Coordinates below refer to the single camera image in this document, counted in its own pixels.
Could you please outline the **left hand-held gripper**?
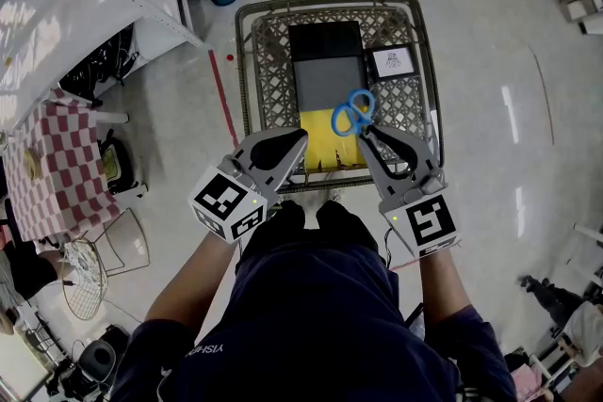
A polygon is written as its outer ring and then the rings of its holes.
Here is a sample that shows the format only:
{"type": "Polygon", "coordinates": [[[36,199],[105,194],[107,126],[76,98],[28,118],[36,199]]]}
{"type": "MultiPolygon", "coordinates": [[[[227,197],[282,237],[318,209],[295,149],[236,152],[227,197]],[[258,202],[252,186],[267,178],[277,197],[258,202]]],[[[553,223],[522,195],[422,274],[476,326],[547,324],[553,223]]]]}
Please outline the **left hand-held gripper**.
{"type": "Polygon", "coordinates": [[[197,220],[228,244],[251,235],[301,162],[308,134],[295,127],[252,133],[218,166],[210,166],[188,196],[197,220]]]}

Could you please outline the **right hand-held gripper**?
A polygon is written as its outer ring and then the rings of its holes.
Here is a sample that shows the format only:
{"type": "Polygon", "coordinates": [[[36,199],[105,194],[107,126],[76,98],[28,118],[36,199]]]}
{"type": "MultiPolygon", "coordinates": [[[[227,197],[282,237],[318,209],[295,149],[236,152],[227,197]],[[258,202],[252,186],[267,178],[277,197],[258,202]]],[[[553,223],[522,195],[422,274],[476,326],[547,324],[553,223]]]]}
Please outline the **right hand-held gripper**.
{"type": "Polygon", "coordinates": [[[428,143],[406,131],[378,125],[368,126],[358,143],[382,198],[379,212],[412,257],[420,259],[457,245],[460,232],[448,183],[428,143]],[[395,153],[406,170],[392,171],[380,145],[395,153]]]}

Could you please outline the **blue-handled scissors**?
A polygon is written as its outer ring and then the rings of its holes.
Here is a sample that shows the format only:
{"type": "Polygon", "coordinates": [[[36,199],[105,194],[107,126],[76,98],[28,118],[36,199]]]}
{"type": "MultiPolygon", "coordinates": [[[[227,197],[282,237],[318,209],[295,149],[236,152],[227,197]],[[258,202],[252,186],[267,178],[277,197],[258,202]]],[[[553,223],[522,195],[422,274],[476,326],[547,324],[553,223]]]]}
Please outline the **blue-handled scissors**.
{"type": "Polygon", "coordinates": [[[334,133],[339,137],[362,135],[365,128],[372,123],[375,104],[375,98],[368,89],[353,90],[347,101],[338,105],[333,111],[331,126],[334,133]],[[338,119],[341,114],[344,114],[348,119],[349,127],[347,130],[341,130],[338,127],[338,119]]]}

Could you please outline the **black box with yellow interior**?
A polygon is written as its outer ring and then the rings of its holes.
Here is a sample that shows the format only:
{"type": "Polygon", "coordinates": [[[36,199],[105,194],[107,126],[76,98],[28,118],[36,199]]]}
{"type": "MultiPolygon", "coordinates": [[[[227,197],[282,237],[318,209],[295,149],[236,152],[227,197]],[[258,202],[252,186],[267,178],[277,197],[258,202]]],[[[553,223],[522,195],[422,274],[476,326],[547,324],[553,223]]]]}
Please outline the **black box with yellow interior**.
{"type": "Polygon", "coordinates": [[[350,94],[367,88],[359,23],[295,24],[288,28],[301,128],[309,136],[304,167],[309,171],[357,168],[365,164],[358,136],[345,113],[334,114],[350,94]]]}

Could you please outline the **person's right forearm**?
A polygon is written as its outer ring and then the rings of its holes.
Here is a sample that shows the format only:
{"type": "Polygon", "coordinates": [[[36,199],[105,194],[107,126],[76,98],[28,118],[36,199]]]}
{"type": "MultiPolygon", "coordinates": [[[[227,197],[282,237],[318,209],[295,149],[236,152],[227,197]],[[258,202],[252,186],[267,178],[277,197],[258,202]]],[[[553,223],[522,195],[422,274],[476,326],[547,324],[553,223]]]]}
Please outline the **person's right forearm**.
{"type": "Polygon", "coordinates": [[[426,326],[442,322],[471,304],[450,249],[419,261],[426,326]]]}

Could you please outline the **person's left forearm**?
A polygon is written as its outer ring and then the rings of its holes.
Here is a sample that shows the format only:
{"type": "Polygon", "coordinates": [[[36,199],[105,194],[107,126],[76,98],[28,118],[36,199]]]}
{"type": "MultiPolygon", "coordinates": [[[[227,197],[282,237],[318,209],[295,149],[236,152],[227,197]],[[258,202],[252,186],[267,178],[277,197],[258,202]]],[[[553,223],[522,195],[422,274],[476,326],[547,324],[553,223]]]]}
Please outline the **person's left forearm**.
{"type": "Polygon", "coordinates": [[[235,253],[208,233],[174,278],[156,298],[145,320],[170,320],[198,334],[235,253]]]}

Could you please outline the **person's black trousers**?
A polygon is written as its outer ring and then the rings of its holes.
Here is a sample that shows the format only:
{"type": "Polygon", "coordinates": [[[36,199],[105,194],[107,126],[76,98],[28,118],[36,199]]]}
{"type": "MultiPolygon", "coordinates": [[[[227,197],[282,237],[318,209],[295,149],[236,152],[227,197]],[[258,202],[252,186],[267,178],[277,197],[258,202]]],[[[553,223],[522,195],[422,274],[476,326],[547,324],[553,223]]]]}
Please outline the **person's black trousers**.
{"type": "Polygon", "coordinates": [[[305,229],[305,212],[294,201],[283,201],[262,223],[243,250],[236,272],[251,259],[279,249],[344,249],[363,247],[378,252],[378,244],[363,221],[339,202],[328,200],[317,211],[318,228],[305,229]]]}

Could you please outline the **black framed picture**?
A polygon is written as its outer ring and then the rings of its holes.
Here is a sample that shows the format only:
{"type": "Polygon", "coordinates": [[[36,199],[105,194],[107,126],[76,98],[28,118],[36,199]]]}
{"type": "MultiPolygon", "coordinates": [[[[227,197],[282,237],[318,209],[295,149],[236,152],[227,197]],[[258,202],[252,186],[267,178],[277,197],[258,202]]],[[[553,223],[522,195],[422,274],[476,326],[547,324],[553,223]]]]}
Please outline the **black framed picture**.
{"type": "Polygon", "coordinates": [[[367,58],[371,72],[378,81],[419,74],[412,43],[370,48],[367,58]]]}

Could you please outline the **black yellow backpack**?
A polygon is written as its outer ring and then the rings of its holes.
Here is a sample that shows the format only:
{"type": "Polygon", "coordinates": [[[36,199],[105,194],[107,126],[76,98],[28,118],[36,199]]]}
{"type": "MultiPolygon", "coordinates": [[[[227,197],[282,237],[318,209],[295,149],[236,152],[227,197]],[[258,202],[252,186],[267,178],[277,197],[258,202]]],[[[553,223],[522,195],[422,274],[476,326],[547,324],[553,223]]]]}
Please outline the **black yellow backpack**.
{"type": "Polygon", "coordinates": [[[108,190],[112,195],[123,193],[139,185],[135,179],[128,151],[114,136],[113,129],[108,130],[105,140],[99,145],[99,150],[108,190]]]}

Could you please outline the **person's dark blue shirt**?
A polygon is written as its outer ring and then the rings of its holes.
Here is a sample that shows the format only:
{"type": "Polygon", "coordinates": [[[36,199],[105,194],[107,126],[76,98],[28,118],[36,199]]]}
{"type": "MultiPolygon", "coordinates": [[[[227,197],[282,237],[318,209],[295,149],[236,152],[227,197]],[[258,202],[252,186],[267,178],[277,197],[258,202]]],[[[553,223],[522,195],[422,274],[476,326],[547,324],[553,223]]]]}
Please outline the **person's dark blue shirt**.
{"type": "Polygon", "coordinates": [[[455,402],[464,389],[516,399],[494,331],[473,307],[419,338],[375,252],[311,246],[246,261],[202,340],[173,321],[141,324],[111,402],[455,402]]]}

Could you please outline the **red white checkered table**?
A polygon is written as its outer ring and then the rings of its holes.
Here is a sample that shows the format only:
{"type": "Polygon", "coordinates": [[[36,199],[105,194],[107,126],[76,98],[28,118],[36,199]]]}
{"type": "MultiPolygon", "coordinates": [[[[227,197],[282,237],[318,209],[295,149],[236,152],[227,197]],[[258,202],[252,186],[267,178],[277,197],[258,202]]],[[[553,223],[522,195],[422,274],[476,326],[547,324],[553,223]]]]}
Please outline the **red white checkered table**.
{"type": "Polygon", "coordinates": [[[15,132],[2,154],[8,197],[24,241],[73,237],[120,214],[109,192],[91,102],[51,90],[15,132]],[[24,148],[41,160],[42,178],[24,171],[24,148]]]}

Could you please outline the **yellow round object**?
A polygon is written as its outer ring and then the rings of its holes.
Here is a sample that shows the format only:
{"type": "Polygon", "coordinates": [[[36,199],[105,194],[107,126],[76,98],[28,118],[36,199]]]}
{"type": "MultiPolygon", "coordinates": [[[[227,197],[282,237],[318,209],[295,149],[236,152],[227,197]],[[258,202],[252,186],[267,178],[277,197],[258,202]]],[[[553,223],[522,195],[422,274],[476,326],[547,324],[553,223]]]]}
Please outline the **yellow round object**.
{"type": "Polygon", "coordinates": [[[41,160],[31,148],[24,148],[23,154],[24,171],[31,181],[42,178],[41,160]]]}

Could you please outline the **black round device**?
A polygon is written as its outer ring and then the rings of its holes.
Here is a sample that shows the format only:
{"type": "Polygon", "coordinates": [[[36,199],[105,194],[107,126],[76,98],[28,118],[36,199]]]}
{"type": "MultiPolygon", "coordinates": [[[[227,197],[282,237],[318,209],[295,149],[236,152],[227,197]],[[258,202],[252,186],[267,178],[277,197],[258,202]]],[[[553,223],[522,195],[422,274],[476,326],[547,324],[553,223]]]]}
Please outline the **black round device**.
{"type": "Polygon", "coordinates": [[[85,347],[77,364],[95,382],[105,382],[116,367],[117,356],[105,340],[95,340],[85,347]]]}

